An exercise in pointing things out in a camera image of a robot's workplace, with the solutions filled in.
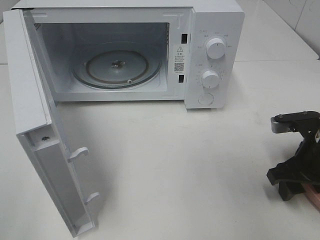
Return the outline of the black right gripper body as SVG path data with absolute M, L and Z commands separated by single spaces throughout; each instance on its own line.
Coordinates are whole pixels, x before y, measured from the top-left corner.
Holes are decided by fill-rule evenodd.
M 316 141 L 316 135 L 320 130 L 320 120 L 296 120 L 294 129 L 303 137 L 294 156 L 294 175 L 319 175 L 320 143 Z

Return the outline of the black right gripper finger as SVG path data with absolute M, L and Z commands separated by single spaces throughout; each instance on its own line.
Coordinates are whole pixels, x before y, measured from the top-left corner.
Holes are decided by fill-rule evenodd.
M 279 163 L 270 168 L 266 174 L 272 186 L 278 185 L 278 193 L 283 201 L 289 201 L 294 196 L 309 192 L 320 193 L 320 175 L 308 167 L 298 166 L 293 161 Z

